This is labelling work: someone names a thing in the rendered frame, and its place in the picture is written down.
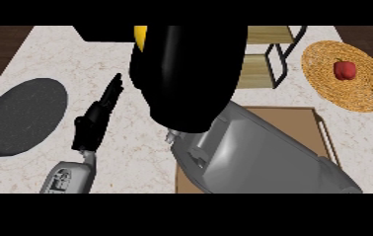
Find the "yellow lemon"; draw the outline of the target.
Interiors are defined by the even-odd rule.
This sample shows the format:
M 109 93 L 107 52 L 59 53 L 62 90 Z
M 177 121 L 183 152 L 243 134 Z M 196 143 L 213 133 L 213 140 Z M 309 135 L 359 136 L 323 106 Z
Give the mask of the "yellow lemon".
M 138 46 L 138 49 L 144 48 L 146 33 L 147 33 L 146 26 L 135 26 L 134 27 L 134 39 L 135 39 L 135 44 Z

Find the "round woven wicker placemat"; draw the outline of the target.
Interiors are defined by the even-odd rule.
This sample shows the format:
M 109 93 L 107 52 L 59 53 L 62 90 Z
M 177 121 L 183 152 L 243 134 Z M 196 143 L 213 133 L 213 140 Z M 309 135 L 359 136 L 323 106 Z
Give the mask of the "round woven wicker placemat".
M 348 43 L 314 42 L 302 54 L 305 77 L 320 96 L 343 109 L 373 112 L 373 57 Z

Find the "red bell pepper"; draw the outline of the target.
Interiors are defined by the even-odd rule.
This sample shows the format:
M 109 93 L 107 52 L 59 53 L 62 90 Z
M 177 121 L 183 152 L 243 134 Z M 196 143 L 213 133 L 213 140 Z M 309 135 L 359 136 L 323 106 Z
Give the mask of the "red bell pepper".
M 337 80 L 352 80 L 357 75 L 355 64 L 337 58 L 333 63 L 333 74 Z

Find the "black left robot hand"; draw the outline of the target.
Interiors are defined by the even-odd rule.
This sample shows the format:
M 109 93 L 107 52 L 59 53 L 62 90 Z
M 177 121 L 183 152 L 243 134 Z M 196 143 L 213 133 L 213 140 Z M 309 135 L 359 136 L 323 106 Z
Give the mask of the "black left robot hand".
M 100 100 L 93 102 L 85 114 L 73 120 L 75 133 L 70 145 L 72 150 L 97 150 L 122 90 L 121 74 L 116 74 L 106 86 Z

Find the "dark grey round placemat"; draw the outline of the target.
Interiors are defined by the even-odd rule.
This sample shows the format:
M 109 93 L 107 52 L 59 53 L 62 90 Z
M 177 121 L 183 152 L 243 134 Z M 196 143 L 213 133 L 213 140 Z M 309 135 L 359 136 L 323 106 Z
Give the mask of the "dark grey round placemat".
M 0 157 L 34 148 L 62 121 L 66 90 L 51 78 L 35 78 L 0 96 Z

